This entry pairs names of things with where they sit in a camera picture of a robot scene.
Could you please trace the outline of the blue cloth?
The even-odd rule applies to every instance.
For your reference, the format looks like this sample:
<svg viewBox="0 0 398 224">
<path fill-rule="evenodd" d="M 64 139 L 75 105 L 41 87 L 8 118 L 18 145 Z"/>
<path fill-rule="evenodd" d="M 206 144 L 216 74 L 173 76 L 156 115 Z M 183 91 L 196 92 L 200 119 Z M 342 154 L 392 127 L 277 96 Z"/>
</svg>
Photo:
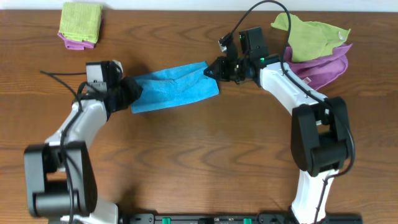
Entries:
<svg viewBox="0 0 398 224">
<path fill-rule="evenodd" d="M 143 91 L 131 105 L 132 112 L 172 108 L 218 95 L 217 82 L 203 74 L 207 67 L 206 62 L 197 62 L 136 76 Z"/>
</svg>

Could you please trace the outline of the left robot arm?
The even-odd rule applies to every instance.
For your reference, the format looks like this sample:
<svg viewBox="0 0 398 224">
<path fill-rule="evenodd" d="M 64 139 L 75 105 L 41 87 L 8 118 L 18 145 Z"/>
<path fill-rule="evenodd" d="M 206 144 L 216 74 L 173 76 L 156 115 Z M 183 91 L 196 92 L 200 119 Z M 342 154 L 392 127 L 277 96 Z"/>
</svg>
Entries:
<svg viewBox="0 0 398 224">
<path fill-rule="evenodd" d="M 119 223 L 115 203 L 100 199 L 89 149 L 110 116 L 139 99 L 142 87 L 117 60 L 86 63 L 71 112 L 42 144 L 24 151 L 27 207 L 49 223 Z"/>
</svg>

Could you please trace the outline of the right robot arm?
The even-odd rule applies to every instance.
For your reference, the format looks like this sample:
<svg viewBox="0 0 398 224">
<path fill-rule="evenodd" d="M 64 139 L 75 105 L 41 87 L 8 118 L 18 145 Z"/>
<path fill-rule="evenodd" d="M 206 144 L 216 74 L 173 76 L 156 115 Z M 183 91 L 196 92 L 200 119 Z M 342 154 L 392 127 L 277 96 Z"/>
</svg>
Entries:
<svg viewBox="0 0 398 224">
<path fill-rule="evenodd" d="M 346 103 L 318 93 L 278 55 L 269 54 L 261 28 L 244 30 L 239 39 L 243 57 L 229 33 L 218 41 L 224 54 L 203 73 L 224 82 L 252 78 L 271 93 L 292 117 L 290 148 L 300 170 L 290 213 L 260 218 L 259 223 L 361 223 L 356 215 L 329 215 L 325 210 L 332 182 L 350 170 L 345 161 L 354 161 Z"/>
</svg>

